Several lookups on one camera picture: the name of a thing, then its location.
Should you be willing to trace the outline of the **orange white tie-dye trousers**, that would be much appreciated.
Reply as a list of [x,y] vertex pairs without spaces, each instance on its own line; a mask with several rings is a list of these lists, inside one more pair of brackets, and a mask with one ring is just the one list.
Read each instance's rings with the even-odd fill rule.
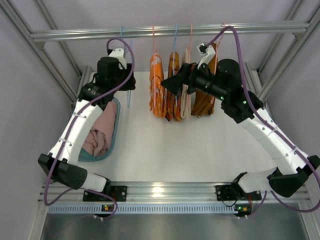
[[166,90],[161,85],[164,80],[162,59],[156,52],[150,58],[149,65],[149,110],[157,118],[164,118],[167,113]]

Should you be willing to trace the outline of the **pink trousers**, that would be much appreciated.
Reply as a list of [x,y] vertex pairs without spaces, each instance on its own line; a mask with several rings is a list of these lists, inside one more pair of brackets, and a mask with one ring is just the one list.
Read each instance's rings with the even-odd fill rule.
[[94,122],[82,146],[91,156],[99,157],[110,150],[113,143],[117,110],[117,104],[113,100],[110,101]]

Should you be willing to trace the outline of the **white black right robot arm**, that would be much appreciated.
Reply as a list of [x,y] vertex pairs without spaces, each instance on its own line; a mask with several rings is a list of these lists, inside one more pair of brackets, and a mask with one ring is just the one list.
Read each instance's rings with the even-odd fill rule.
[[299,190],[313,173],[311,167],[320,165],[318,156],[298,150],[273,122],[263,103],[251,91],[243,88],[244,72],[232,59],[220,60],[216,73],[207,64],[184,63],[178,73],[161,82],[174,95],[201,91],[221,101],[223,112],[250,133],[266,150],[276,167],[260,172],[244,172],[233,180],[244,193],[273,191],[289,198]]

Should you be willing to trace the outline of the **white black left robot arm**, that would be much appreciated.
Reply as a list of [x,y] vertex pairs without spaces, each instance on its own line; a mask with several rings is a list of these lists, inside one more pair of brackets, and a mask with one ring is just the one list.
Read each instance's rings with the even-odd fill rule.
[[77,166],[79,154],[95,121],[113,100],[114,93],[123,90],[134,77],[134,68],[135,63],[126,63],[123,57],[106,56],[98,61],[95,81],[82,87],[61,137],[48,154],[41,154],[38,158],[47,175],[46,190],[54,180],[74,190],[103,191],[107,179]]

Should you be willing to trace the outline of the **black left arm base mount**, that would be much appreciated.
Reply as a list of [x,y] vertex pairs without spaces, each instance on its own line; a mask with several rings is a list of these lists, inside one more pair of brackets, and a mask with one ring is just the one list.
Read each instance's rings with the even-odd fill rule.
[[[125,185],[107,186],[101,193],[114,199],[116,202],[125,202],[127,200],[128,187]],[[96,193],[84,191],[83,202],[111,202],[112,200],[98,195]]]

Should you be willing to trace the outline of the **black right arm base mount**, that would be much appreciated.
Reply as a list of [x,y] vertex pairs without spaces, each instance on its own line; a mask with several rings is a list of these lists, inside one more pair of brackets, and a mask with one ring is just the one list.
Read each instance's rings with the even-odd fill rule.
[[218,201],[248,201],[249,197],[252,201],[262,200],[260,192],[253,191],[245,193],[238,185],[223,184],[215,186]]

